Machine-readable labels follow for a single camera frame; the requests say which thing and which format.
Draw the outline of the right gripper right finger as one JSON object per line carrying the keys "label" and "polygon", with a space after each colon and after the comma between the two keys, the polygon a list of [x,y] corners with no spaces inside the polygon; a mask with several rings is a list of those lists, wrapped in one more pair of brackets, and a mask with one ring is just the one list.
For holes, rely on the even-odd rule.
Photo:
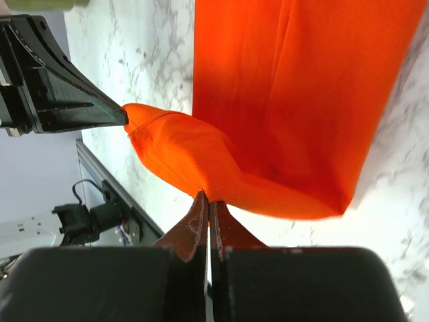
{"label": "right gripper right finger", "polygon": [[266,246],[210,205],[215,321],[405,321],[390,273],[367,248]]}

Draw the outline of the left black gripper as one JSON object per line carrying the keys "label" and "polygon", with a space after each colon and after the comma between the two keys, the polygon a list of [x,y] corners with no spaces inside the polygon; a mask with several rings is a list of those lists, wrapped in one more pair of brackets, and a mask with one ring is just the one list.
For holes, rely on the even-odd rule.
{"label": "left black gripper", "polygon": [[9,136],[128,123],[69,61],[39,15],[1,16],[1,128]]}

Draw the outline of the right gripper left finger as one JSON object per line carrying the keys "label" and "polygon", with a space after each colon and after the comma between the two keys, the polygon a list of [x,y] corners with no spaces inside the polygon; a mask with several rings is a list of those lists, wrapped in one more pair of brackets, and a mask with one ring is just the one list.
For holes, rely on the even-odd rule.
{"label": "right gripper left finger", "polygon": [[204,321],[208,200],[154,245],[26,252],[1,291],[2,321]]}

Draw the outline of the orange t shirt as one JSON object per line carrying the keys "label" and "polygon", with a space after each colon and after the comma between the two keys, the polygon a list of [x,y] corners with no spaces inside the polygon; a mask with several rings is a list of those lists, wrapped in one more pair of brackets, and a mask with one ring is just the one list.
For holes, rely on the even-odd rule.
{"label": "orange t shirt", "polygon": [[425,1],[197,1],[190,115],[124,107],[141,163],[190,196],[342,215]]}

